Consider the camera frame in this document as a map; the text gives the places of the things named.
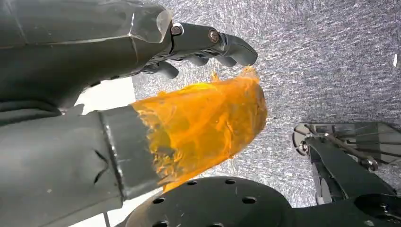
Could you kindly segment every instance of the robotic hand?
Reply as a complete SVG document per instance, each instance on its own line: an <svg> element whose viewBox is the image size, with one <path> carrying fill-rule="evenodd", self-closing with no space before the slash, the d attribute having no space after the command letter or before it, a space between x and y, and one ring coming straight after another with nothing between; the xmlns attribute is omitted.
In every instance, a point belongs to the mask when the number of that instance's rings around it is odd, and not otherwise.
<svg viewBox="0 0 401 227"><path fill-rule="evenodd" d="M166 60L252 65L255 50L208 26L176 24L132 0L1 1L2 226L72 225L160 185L148 128L131 107L74 114L105 79L178 71Z"/></svg>

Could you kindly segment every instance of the gray cloth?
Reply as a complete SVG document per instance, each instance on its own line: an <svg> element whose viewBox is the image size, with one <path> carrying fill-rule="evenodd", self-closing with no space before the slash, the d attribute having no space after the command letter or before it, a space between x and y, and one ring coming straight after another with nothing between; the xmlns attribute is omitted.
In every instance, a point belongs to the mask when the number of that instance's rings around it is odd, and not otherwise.
<svg viewBox="0 0 401 227"><path fill-rule="evenodd" d="M174 22L213 26L237 35L259 54L269 110L264 131L234 159L204 175L234 175L281 192L294 207L315 205L311 165L292 148L300 122L384 121L400 124L401 15L397 0L160 0ZM133 78L137 99L210 81L216 70L226 79L240 67L216 61L205 67L173 64L176 79ZM381 172L401 189L401 168Z"/></svg>

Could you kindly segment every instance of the black plastic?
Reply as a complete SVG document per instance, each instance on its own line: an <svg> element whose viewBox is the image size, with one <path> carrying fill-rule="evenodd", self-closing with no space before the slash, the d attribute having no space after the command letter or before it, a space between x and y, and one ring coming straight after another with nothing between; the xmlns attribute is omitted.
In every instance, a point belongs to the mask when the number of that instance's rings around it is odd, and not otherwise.
<svg viewBox="0 0 401 227"><path fill-rule="evenodd" d="M2 226L69 226L121 207L99 113L0 127Z"/></svg>
<svg viewBox="0 0 401 227"><path fill-rule="evenodd" d="M189 181L137 207L127 227L292 226L291 206L276 190L237 177Z"/></svg>
<svg viewBox="0 0 401 227"><path fill-rule="evenodd" d="M110 135L110 150L115 158L124 199L132 199L161 185L153 168L146 127L132 106L102 112L105 130Z"/></svg>
<svg viewBox="0 0 401 227"><path fill-rule="evenodd" d="M368 204L374 208L381 202L395 215L401 209L400 198L379 194L291 208L266 185L237 177L206 177L150 198L131 213L126 227L399 226L396 218L377 216L379 211L366 213L359 201L372 201Z"/></svg>

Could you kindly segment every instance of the orange plastic bag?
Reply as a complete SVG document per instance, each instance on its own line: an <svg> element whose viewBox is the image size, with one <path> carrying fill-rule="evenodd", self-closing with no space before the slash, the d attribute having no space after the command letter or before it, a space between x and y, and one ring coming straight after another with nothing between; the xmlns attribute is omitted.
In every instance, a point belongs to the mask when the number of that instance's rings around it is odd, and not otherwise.
<svg viewBox="0 0 401 227"><path fill-rule="evenodd" d="M190 85L132 104L148 132L149 151L164 191L241 151L266 124L255 69L236 78Z"/></svg>

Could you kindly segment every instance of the mounting hole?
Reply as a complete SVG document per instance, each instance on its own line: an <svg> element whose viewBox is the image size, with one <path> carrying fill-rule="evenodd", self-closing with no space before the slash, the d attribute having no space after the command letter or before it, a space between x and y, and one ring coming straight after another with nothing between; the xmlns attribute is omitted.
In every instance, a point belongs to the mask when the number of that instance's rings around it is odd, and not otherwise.
<svg viewBox="0 0 401 227"><path fill-rule="evenodd" d="M228 179L226 180L226 184L235 184L235 180Z"/></svg>
<svg viewBox="0 0 401 227"><path fill-rule="evenodd" d="M188 182L187 183L187 185L196 185L198 182L196 182L196 181L191 181L191 182Z"/></svg>
<svg viewBox="0 0 401 227"><path fill-rule="evenodd" d="M168 222L166 221L158 221L152 227L168 227Z"/></svg>
<svg viewBox="0 0 401 227"><path fill-rule="evenodd" d="M242 198L242 202L245 204L254 204L256 203L256 198L251 196L246 196Z"/></svg>
<svg viewBox="0 0 401 227"><path fill-rule="evenodd" d="M224 227L224 225L221 223L214 223L213 225L210 225L208 227Z"/></svg>
<svg viewBox="0 0 401 227"><path fill-rule="evenodd" d="M164 200L165 200L165 198L163 198L163 197L157 198L157 199L153 200L153 204L162 203L162 202L164 202Z"/></svg>

